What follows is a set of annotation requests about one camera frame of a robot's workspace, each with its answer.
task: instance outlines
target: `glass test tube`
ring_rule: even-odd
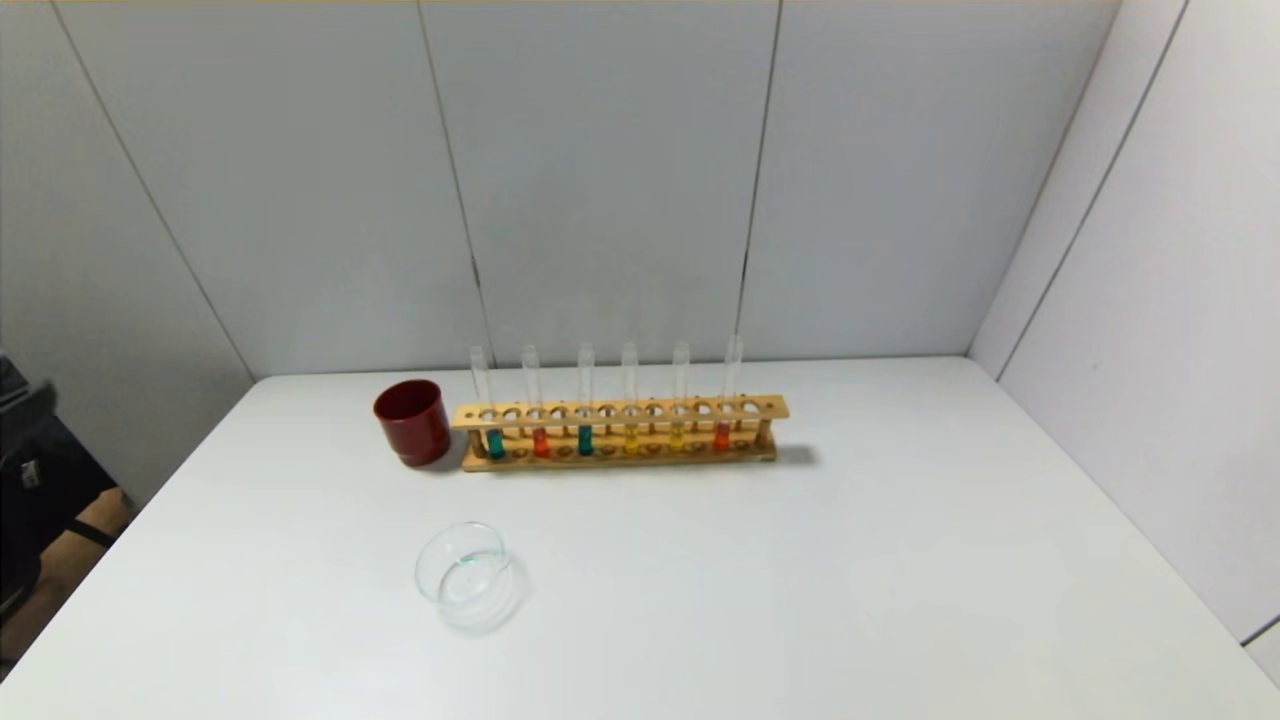
[[[479,345],[471,347],[471,379],[476,384],[476,397],[480,400],[480,405],[488,409],[489,418],[485,419],[497,419],[498,410],[493,406],[493,393],[489,387],[489,363],[485,360],[484,348]],[[502,445],[502,430],[489,428],[485,430],[485,437],[489,439],[489,457],[502,460],[507,455],[507,450]]]
[[[721,391],[718,411],[724,410],[724,402],[732,401],[737,393],[737,373],[742,369],[742,336],[730,336],[728,348],[724,351],[724,388]],[[716,450],[728,450],[728,420],[716,423]]]
[[[635,416],[640,413],[639,393],[636,392],[636,368],[640,360],[636,355],[636,343],[628,342],[622,346],[622,389],[626,405],[622,413],[627,416],[622,427],[622,451],[627,455],[640,452],[640,438],[636,437]]]
[[[529,413],[526,416],[543,419],[543,386],[538,378],[538,348],[526,345],[520,355],[520,363],[525,368],[525,392],[529,395]],[[547,442],[547,428],[534,428],[534,455],[538,457],[550,457],[552,447]]]
[[[685,421],[680,418],[689,413],[689,343],[677,342],[671,354],[671,370],[675,375],[675,404],[671,407],[671,448],[680,452],[685,448]]]
[[[590,342],[584,342],[577,348],[577,402],[579,413],[590,415],[591,413],[591,374],[595,372],[595,350]],[[591,455],[595,446],[591,445],[591,424],[577,427],[577,454]]]

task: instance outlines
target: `test tube rack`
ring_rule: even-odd
[[[790,418],[781,395],[740,395],[731,400],[690,397],[685,414],[673,414],[681,402],[650,397],[635,406],[604,401],[586,406],[577,402],[545,402],[543,413],[530,416],[524,402],[494,406],[462,405],[453,415],[453,428],[466,430],[467,454],[462,469],[468,473],[503,470],[567,470],[573,468],[612,468],[623,465],[696,465],[709,462],[756,462],[777,460],[773,420]],[[684,447],[671,447],[672,421],[684,423]],[[730,445],[716,450],[717,423],[731,423]],[[579,425],[590,425],[594,451],[580,455]],[[623,428],[636,425],[639,447],[628,454]],[[534,455],[532,429],[545,428],[550,455]],[[493,459],[485,445],[488,430],[502,432],[506,454]]]

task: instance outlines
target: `white tabletop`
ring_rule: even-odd
[[[694,374],[708,391],[718,370]],[[406,377],[259,383],[0,685],[0,716],[1280,717],[1230,634],[966,360],[750,364],[742,391],[791,406],[778,462],[602,473],[403,468],[370,406]],[[428,377],[472,401],[468,373]],[[547,372],[548,397],[571,382]],[[602,370],[598,395],[616,387]],[[468,519],[532,587],[484,637],[412,578]]]

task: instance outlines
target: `red liquid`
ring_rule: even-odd
[[[728,450],[728,423],[716,423],[716,451]]]
[[[547,428],[534,428],[534,455],[550,457],[552,446],[547,442]]]

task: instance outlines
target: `red cup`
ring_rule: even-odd
[[[374,401],[374,415],[392,450],[410,468],[434,462],[449,451],[449,419],[440,386],[431,380],[406,380],[384,389]]]

